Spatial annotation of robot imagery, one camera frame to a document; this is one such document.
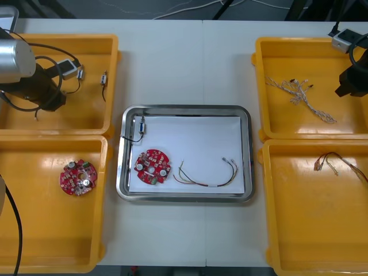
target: capacitor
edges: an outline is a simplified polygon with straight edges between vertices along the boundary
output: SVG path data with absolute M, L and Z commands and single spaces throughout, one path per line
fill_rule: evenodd
M 90 186 L 91 182 L 88 179 L 83 180 L 83 186 L 88 187 Z
M 68 168 L 75 168 L 75 162 L 69 162 Z

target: tray rim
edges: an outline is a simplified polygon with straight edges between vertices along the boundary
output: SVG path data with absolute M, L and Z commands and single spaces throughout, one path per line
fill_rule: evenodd
M 247 194 L 244 192 L 242 196 L 235 197 L 234 194 L 203 194 L 198 193 L 156 193 L 153 195 L 152 193 L 135 193 L 141 195 L 127 195 L 121 190 L 121 185 L 126 185 L 124 183 L 124 179 L 122 175 L 124 173 L 128 173 L 128 169 L 123 171 L 122 164 L 125 162 L 125 139 L 122 136 L 125 135 L 125 125 L 126 125 L 126 117 L 131 110 L 134 109 L 141 109 L 141 108 L 177 108 L 177 109 L 224 109 L 224 110 L 231 110 L 237 109 L 240 112 L 245 114 L 247 119 L 248 130 L 246 132 L 248 137 L 248 145 L 247 148 L 249 157 L 250 157 L 250 192 Z M 117 164 L 117 178 L 116 178 L 116 190 L 118 195 L 127 201 L 166 201 L 166 202 L 246 202 L 249 201 L 255 193 L 255 179 L 254 179 L 254 153 L 253 153 L 253 139 L 252 139 L 252 125 L 251 125 L 251 117 L 249 112 L 243 108 L 242 106 L 237 105 L 133 105 L 126 109 L 122 116 L 122 127 L 120 133 L 120 141 L 119 141 L 119 150 L 118 150 L 118 164 Z M 177 196 L 168 197 L 169 194 L 176 194 Z M 227 198 L 221 198 L 220 195 L 228 196 Z

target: white paper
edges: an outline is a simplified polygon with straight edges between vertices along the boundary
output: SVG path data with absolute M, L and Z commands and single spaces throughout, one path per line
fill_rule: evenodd
M 140 117 L 136 117 L 134 140 L 140 138 Z M 145 117 L 143 139 L 133 143 L 130 192 L 149 193 L 221 193 L 243 194 L 242 136 L 239 117 Z M 137 177 L 133 166 L 140 153 L 150 149 L 164 152 L 171 171 L 164 183 L 149 185 Z M 230 165 L 222 160 L 233 159 L 239 170 L 236 178 L 223 187 L 203 187 L 177 182 L 178 167 L 194 181 L 212 186 L 231 178 Z

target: yellow plastic tray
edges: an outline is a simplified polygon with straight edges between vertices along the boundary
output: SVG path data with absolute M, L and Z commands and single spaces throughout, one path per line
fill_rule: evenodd
M 356 50 L 356 59 L 363 51 Z M 331 39 L 259 38 L 252 56 L 258 81 L 261 140 L 267 139 L 368 139 L 368 97 L 339 97 L 339 75 L 351 63 L 331 45 Z M 336 121 L 327 124 L 303 102 L 295 106 L 292 95 L 266 85 L 265 77 L 276 82 L 309 80 L 309 103 L 329 113 Z
M 335 151 L 368 175 L 368 141 L 268 140 L 264 167 L 268 262 L 279 276 L 346 275 L 368 271 L 368 187 Z
M 32 43 L 42 43 L 74 54 L 85 67 L 85 79 L 75 94 L 67 95 L 64 106 L 55 112 L 40 110 L 36 121 L 33 112 L 20 112 L 3 103 L 0 111 L 0 135 L 112 135 L 111 116 L 114 100 L 118 55 L 118 39 L 113 34 L 22 34 Z M 70 58 L 60 52 L 33 47 L 36 56 L 46 55 L 56 61 Z M 47 60 L 38 60 L 44 68 L 52 66 Z M 101 75 L 108 72 L 108 84 L 102 98 Z M 76 78 L 63 81 L 63 91 L 74 91 Z M 35 104 L 17 97 L 9 97 L 23 108 Z
M 23 226 L 21 273 L 85 273 L 102 258 L 102 210 L 108 143 L 102 136 L 0 136 L 0 173 Z M 70 161 L 98 171 L 97 187 L 77 197 L 59 185 Z M 0 216 L 0 273 L 12 273 L 18 252 L 17 222 L 5 199 Z

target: table surface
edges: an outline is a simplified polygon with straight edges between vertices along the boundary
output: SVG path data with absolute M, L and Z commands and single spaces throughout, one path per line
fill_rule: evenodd
M 326 37 L 332 22 L 18 20 L 28 33 L 114 33 L 118 65 L 113 124 L 134 104 L 241 105 L 252 118 L 254 152 L 260 116 L 251 54 L 262 36 Z M 366 33 L 365 22 L 341 23 Z M 246 204 L 127 202 L 116 193 L 118 137 L 105 197 L 102 265 L 267 266 L 262 168 Z

